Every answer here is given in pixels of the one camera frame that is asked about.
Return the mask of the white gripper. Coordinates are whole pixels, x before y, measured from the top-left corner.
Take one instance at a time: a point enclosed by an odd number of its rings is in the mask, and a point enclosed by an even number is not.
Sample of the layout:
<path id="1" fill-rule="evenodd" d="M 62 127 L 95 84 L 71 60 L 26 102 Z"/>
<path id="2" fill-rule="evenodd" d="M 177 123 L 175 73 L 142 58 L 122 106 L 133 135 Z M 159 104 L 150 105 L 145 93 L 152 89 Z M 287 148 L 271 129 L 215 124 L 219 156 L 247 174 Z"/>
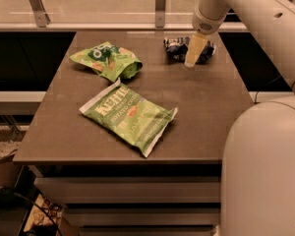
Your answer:
<path id="1" fill-rule="evenodd" d="M 218 31 L 224 22 L 226 14 L 217 19 L 210 19 L 205 16 L 199 8 L 196 8 L 192 18 L 193 29 L 197 32 L 192 35 L 185 58 L 185 66 L 192 68 L 195 66 L 201 53 L 207 45 L 205 35 L 213 34 Z"/>

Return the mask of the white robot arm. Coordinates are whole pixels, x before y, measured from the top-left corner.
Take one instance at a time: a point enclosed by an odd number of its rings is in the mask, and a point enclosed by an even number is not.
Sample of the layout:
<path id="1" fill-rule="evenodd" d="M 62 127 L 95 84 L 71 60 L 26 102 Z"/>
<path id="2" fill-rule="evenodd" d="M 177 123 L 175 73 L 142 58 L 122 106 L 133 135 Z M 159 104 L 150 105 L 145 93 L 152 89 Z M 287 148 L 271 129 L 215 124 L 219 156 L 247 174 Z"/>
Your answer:
<path id="1" fill-rule="evenodd" d="M 231 127 L 223 153 L 220 222 L 214 236 L 295 236 L 295 5 L 288 0 L 199 0 L 187 52 L 234 11 L 292 95 L 256 104 Z"/>

